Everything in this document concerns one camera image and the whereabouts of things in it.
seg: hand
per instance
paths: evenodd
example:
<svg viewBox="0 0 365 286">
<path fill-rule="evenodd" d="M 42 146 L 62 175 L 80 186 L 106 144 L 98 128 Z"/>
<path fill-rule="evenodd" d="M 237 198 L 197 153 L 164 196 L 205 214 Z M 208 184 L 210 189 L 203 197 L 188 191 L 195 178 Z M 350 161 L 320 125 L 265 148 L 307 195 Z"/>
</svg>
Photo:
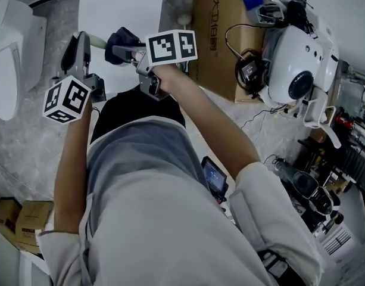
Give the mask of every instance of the hand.
<svg viewBox="0 0 365 286">
<path fill-rule="evenodd" d="M 178 81 L 178 78 L 185 76 L 176 65 L 171 64 L 155 66 L 152 71 L 161 79 L 161 89 L 168 93 L 171 93 L 171 89 Z"/>
</svg>

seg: large cardboard box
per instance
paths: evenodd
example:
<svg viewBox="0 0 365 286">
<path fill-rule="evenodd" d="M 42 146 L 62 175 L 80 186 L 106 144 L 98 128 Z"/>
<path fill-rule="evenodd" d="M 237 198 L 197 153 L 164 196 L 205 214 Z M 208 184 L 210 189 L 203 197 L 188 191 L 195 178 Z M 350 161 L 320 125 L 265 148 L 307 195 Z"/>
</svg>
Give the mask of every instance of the large cardboard box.
<svg viewBox="0 0 365 286">
<path fill-rule="evenodd" d="M 234 102 L 254 101 L 238 85 L 235 77 L 237 58 L 226 46 L 228 28 L 248 20 L 243 0 L 194 0 L 193 23 L 198 60 L 189 63 L 189 75 L 202 87 Z M 264 29 L 236 27 L 228 40 L 241 53 L 248 48 L 261 52 Z"/>
<path fill-rule="evenodd" d="M 38 235 L 45 230 L 54 204 L 52 201 L 25 201 L 17 219 L 15 238 L 21 250 L 39 254 Z"/>
<path fill-rule="evenodd" d="M 15 242 L 15 227 L 21 205 L 14 198 L 0 200 L 0 233 L 13 245 Z"/>
</svg>

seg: white toilet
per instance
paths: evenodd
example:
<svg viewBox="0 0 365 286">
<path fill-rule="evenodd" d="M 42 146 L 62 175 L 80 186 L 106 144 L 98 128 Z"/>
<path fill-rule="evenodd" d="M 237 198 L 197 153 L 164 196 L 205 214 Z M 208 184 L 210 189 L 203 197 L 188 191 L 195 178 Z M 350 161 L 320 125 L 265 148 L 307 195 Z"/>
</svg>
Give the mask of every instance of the white toilet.
<svg viewBox="0 0 365 286">
<path fill-rule="evenodd" d="M 46 18 L 15 0 L 0 1 L 0 118 L 12 119 L 28 90 L 39 81 Z"/>
</svg>

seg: black pants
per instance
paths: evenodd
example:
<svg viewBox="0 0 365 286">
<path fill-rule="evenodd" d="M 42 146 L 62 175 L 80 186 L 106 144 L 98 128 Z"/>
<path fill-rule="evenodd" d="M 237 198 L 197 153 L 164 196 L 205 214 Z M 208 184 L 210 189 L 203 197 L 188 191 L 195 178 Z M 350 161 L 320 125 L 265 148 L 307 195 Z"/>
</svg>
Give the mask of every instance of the black pants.
<svg viewBox="0 0 365 286">
<path fill-rule="evenodd" d="M 158 102 L 141 92 L 137 86 L 135 89 L 117 94 L 105 103 L 93 130 L 91 143 L 111 130 L 148 116 L 166 117 L 185 127 L 185 119 L 179 104 L 172 97 Z"/>
</svg>

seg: tile floor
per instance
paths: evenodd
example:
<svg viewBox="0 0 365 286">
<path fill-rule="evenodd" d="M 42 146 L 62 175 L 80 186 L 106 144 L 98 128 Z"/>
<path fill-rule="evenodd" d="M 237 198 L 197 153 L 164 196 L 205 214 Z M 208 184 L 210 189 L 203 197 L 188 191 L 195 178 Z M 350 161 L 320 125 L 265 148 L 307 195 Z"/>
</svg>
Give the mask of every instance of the tile floor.
<svg viewBox="0 0 365 286">
<path fill-rule="evenodd" d="M 160 30 L 182 28 L 176 23 L 176 17 L 190 12 L 191 3 L 192 0 L 164 0 Z M 53 0 L 34 9 L 36 15 L 48 19 L 42 77 L 24 99 L 17 117 L 9 122 L 0 120 L 0 197 L 15 196 L 19 202 L 53 197 L 55 173 L 67 127 L 44 119 L 41 109 L 44 93 L 50 87 L 49 80 L 64 47 L 77 30 L 78 9 L 79 0 Z M 239 126 L 266 109 L 262 103 L 234 104 L 211 92 L 207 94 Z M 90 133 L 97 117 L 93 112 Z M 188 118 L 187 130 L 199 158 L 210 156 L 218 163 Z M 288 120 L 269 113 L 261 113 L 253 122 L 247 123 L 244 131 L 255 143 L 262 160 L 277 154 L 293 161 L 300 148 L 297 139 L 309 134 L 301 120 Z M 229 185 L 231 192 L 233 182 L 229 181 Z"/>
</svg>

